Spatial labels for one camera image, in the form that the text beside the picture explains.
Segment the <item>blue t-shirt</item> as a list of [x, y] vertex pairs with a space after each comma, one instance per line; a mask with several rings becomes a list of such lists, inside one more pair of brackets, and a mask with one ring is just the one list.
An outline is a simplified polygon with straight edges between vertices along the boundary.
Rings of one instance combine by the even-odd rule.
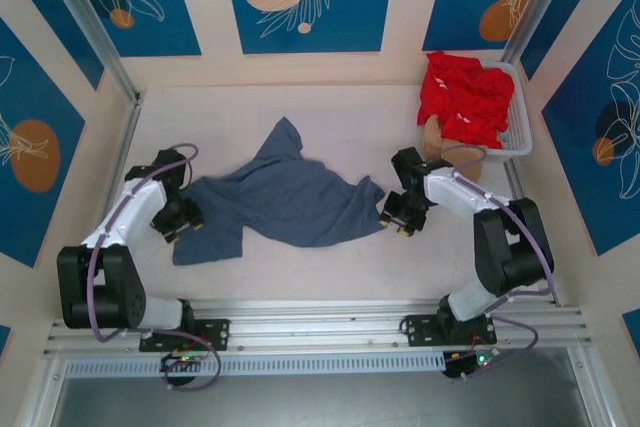
[[188, 266], [239, 258], [243, 230], [294, 247], [330, 247], [382, 230], [385, 193], [370, 177], [346, 182], [302, 155], [302, 138], [287, 119], [273, 127], [254, 158], [224, 177], [202, 176], [187, 190], [204, 224], [174, 244], [172, 262]]

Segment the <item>brown cardboard box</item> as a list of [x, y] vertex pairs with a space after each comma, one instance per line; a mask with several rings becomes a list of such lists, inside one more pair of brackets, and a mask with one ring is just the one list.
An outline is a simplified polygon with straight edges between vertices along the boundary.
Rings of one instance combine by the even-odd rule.
[[480, 180], [485, 150], [445, 138], [436, 115], [430, 116], [424, 124], [422, 150], [425, 160], [444, 160], [467, 179], [473, 182]]

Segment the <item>red t-shirt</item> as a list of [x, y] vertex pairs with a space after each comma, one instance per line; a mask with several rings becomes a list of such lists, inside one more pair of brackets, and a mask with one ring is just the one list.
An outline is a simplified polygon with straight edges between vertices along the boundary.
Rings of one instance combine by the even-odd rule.
[[515, 93], [511, 76], [476, 58], [429, 53], [419, 95], [417, 123], [436, 117], [443, 138], [501, 149]]

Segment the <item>white plastic basket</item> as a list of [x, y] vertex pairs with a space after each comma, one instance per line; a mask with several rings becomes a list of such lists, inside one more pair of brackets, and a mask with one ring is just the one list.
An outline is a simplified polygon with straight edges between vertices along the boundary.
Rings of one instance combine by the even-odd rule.
[[526, 108], [526, 102], [522, 90], [517, 69], [506, 62], [495, 60], [481, 60], [485, 69], [498, 68], [508, 74], [514, 83], [514, 94], [511, 98], [507, 124], [508, 129], [501, 134], [502, 149], [488, 149], [487, 161], [503, 163], [514, 157], [528, 155], [533, 148], [532, 134]]

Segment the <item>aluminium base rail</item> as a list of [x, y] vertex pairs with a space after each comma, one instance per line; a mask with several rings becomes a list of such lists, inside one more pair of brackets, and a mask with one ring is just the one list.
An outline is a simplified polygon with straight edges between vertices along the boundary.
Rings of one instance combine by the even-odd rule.
[[[435, 300], [241, 301], [194, 300], [198, 319], [227, 319], [226, 352], [240, 355], [406, 351], [399, 332], [407, 315], [431, 314]], [[547, 298], [520, 298], [495, 314], [497, 346], [519, 349], [532, 339], [540, 348], [581, 347], [591, 336], [577, 307]]]

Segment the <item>aluminium frame post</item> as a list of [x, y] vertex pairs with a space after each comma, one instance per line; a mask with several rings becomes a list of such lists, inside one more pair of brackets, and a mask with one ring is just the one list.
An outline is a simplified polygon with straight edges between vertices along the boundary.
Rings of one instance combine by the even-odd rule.
[[113, 83], [133, 109], [139, 107], [140, 92], [126, 71], [121, 57], [90, 0], [63, 0]]
[[540, 24], [552, 0], [528, 0], [511, 37], [508, 39], [500, 60], [515, 65], [533, 33]]

